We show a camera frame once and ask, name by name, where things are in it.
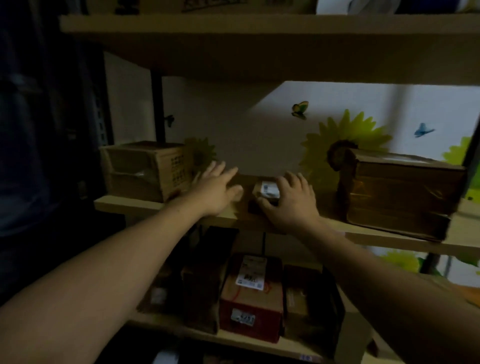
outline green and yellow butterfly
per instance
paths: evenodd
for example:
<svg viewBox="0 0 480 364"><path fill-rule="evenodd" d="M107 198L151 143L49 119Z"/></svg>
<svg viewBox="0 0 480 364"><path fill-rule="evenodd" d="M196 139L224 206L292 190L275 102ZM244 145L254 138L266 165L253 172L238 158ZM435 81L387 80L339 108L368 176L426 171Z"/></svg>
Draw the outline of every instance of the green and yellow butterfly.
<svg viewBox="0 0 480 364"><path fill-rule="evenodd" d="M292 106L292 115L300 118L302 120L307 120L304 112L307 111L308 108L308 101L302 101L299 104L295 104Z"/></svg>

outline red box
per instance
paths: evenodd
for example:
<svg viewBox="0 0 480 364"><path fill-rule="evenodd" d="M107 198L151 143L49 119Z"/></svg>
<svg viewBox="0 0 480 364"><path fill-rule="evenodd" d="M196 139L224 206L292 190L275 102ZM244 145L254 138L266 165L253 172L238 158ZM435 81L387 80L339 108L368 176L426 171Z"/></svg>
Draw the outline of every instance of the red box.
<svg viewBox="0 0 480 364"><path fill-rule="evenodd" d="M219 315L223 330L278 342L283 317L282 261L233 255L220 296Z"/></svg>

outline person's right hand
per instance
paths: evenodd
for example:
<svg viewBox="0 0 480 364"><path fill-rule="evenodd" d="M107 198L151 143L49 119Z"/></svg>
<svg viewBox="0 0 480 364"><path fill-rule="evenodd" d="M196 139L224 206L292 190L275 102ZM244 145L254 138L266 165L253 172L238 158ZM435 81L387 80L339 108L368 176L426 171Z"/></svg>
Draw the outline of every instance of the person's right hand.
<svg viewBox="0 0 480 364"><path fill-rule="evenodd" d="M277 177L276 183L280 190L278 207L273 206L263 197L257 199L258 204L269 220L281 231L301 235L310 226L318 224L318 214L315 192L305 177L291 172L285 177Z"/></svg>

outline finger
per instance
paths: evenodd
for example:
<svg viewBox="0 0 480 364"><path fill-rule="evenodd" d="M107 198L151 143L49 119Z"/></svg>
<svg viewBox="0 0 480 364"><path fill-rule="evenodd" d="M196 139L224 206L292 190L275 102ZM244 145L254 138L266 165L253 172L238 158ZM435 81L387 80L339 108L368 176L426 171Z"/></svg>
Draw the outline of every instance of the finger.
<svg viewBox="0 0 480 364"><path fill-rule="evenodd" d="M299 178L294 175L292 172L290 171L287 171L285 173L285 178L288 180L288 183L290 184L290 186L296 190L301 190L301 183L300 183L300 180Z"/></svg>
<svg viewBox="0 0 480 364"><path fill-rule="evenodd" d="M208 177L212 169L215 168L215 165L216 161L212 160L212 162L208 165L207 169L205 169L205 172L202 174L202 177Z"/></svg>
<svg viewBox="0 0 480 364"><path fill-rule="evenodd" d="M275 209L275 207L264 197L257 198L257 203L265 214L268 214Z"/></svg>
<svg viewBox="0 0 480 364"><path fill-rule="evenodd" d="M222 174L222 178L225 183L228 183L231 181L231 179L237 174L239 171L238 167L233 167L232 169L226 171L224 174Z"/></svg>
<svg viewBox="0 0 480 364"><path fill-rule="evenodd" d="M201 175L201 173L197 172L197 175L193 179L192 184L197 184L198 180L200 179L200 175Z"/></svg>
<svg viewBox="0 0 480 364"><path fill-rule="evenodd" d="M235 186L230 187L227 190L227 198L228 202L232 202L233 200L239 200L238 196L243 193L243 187L240 186L239 184L236 184Z"/></svg>
<svg viewBox="0 0 480 364"><path fill-rule="evenodd" d="M308 182L305 179L305 177L303 176L303 174L299 173L298 178L300 180L302 190L309 194L310 193L310 187L308 186Z"/></svg>
<svg viewBox="0 0 480 364"><path fill-rule="evenodd" d="M278 190L280 191L280 198L285 196L290 185L285 177L277 177L276 178L276 185L278 186Z"/></svg>
<svg viewBox="0 0 480 364"><path fill-rule="evenodd" d="M223 170L225 169L225 161L222 161L220 164L217 164L215 168L212 169L210 172L210 176L212 177L218 177L220 174L222 174Z"/></svg>

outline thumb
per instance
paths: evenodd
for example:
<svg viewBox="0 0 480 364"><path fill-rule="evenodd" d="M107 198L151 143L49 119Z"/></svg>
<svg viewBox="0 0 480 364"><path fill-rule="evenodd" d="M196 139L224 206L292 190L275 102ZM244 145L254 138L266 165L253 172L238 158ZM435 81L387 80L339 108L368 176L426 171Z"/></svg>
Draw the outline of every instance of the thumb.
<svg viewBox="0 0 480 364"><path fill-rule="evenodd" d="M243 187L240 186L239 184L236 184L235 186L232 186L229 189L227 189L228 202L239 201L241 199L242 192L243 192Z"/></svg>
<svg viewBox="0 0 480 364"><path fill-rule="evenodd" d="M257 198L257 203L260 206L260 208L263 210L264 213L268 213L269 211L272 211L275 207L268 202L268 200L264 197L259 197Z"/></svg>

